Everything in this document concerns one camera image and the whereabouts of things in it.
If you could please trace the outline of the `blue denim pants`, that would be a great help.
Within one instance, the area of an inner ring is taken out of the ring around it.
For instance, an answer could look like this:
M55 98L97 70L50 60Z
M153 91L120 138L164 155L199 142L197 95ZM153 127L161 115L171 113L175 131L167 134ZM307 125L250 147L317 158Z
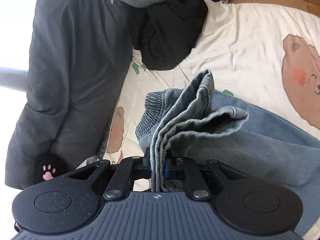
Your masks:
M319 140L284 118L214 88L210 70L199 72L184 89L146 95L136 128L150 151L153 192L179 191L165 177L165 158L210 159L298 194L304 213L297 226L305 234L319 218Z

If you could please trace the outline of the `black cat paw plush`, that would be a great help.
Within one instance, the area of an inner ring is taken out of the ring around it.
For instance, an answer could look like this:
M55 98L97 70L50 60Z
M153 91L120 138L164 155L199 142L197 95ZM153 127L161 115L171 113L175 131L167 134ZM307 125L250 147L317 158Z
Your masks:
M68 172L67 164L53 153L39 155L34 165L34 184L51 180Z

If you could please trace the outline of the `black garment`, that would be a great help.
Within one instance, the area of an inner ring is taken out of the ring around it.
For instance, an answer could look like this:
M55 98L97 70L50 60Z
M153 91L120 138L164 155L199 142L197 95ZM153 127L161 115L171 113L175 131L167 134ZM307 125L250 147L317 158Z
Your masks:
M149 70L175 68L195 47L207 14L204 0L164 0L136 9L129 30L142 64Z

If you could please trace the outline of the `dark grey pillow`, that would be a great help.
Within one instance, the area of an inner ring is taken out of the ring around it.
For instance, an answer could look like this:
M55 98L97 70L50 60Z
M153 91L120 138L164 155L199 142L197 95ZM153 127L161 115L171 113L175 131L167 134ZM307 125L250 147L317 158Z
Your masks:
M132 56L133 8L112 0L37 0L27 103L9 142L5 184L35 183L35 162L54 154L69 170L106 146Z

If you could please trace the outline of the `cream bear print bedsheet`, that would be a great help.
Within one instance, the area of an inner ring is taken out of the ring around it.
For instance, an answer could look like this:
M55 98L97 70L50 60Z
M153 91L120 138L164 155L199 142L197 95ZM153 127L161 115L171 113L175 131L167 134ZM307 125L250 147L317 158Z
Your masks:
M142 155L136 128L150 92L184 88L208 69L214 78L213 108L237 106L248 122L227 145L215 147L219 161L295 190L304 205L297 233L319 238L319 150L293 136L300 128L319 141L319 18L274 4L217 4L195 48L172 70L149 70L133 51L103 158L112 164Z

